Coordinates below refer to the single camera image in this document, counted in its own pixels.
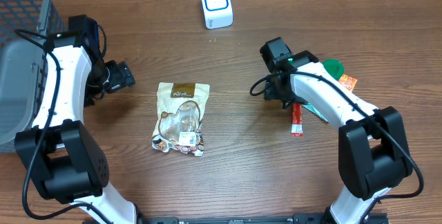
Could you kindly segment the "orange snack packet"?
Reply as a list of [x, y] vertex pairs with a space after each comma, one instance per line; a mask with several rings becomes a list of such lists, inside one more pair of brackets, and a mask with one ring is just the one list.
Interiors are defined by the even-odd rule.
[[351, 76], [348, 76], [346, 74], [343, 74], [338, 82], [343, 85], [349, 92], [352, 92], [354, 90], [354, 87], [357, 83], [357, 79]]

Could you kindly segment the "brown snack bag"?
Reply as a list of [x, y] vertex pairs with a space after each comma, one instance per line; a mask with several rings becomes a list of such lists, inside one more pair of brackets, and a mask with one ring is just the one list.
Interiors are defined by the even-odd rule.
[[152, 147], [164, 153], [175, 150], [195, 157], [203, 156], [201, 129], [209, 95], [208, 84], [159, 83]]

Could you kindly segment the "red white snack bar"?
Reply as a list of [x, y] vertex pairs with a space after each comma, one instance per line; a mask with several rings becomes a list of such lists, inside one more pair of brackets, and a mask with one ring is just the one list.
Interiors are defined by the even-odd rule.
[[294, 137], [303, 137], [302, 106], [301, 106], [301, 104], [293, 104], [292, 105], [291, 135]]

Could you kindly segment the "teal snack packet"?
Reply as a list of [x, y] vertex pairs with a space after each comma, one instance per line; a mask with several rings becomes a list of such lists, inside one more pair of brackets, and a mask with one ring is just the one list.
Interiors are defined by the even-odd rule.
[[313, 105], [310, 103], [304, 104], [303, 107], [307, 109], [308, 111], [312, 112], [313, 114], [317, 115], [320, 119], [324, 120], [325, 122], [328, 122], [328, 120], [325, 118], [325, 116], [320, 113]]

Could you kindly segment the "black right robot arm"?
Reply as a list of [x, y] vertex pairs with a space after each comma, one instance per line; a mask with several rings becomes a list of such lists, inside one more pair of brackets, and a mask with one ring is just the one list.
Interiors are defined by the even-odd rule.
[[309, 51], [293, 53], [281, 38], [260, 49], [269, 75], [266, 100], [311, 104], [338, 132], [338, 170], [344, 183], [324, 214], [297, 214], [297, 223], [388, 223], [371, 210], [413, 171], [401, 114], [379, 109], [334, 79]]

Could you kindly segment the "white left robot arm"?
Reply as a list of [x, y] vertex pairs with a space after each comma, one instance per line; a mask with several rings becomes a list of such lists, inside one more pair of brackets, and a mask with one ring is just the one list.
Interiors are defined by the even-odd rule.
[[48, 67], [32, 127], [15, 136], [15, 150], [26, 168], [25, 213], [47, 220], [80, 208], [95, 223], [145, 223], [137, 205], [110, 183], [106, 156], [84, 126], [84, 107], [135, 84], [125, 62], [104, 60], [103, 27], [77, 15], [69, 17], [66, 32], [15, 32], [42, 50]]

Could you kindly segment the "green lid jar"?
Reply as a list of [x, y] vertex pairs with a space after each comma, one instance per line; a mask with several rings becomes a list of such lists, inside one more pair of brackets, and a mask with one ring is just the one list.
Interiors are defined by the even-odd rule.
[[323, 62], [323, 66], [335, 80], [339, 80], [345, 72], [343, 64], [337, 59], [327, 59]]

